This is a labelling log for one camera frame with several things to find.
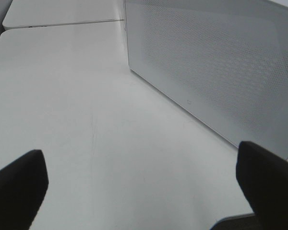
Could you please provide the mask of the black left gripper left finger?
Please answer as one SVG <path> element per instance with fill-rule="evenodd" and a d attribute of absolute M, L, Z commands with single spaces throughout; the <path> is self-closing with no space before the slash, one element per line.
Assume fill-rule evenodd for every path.
<path fill-rule="evenodd" d="M 48 189 L 41 150 L 31 150 L 0 170 L 0 230 L 28 230 Z"/>

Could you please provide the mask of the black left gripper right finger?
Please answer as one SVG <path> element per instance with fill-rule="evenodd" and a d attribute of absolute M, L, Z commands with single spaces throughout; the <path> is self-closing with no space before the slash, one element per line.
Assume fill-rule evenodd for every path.
<path fill-rule="evenodd" d="M 236 164 L 238 184 L 264 230 L 288 230 L 288 161 L 242 141 Z"/>

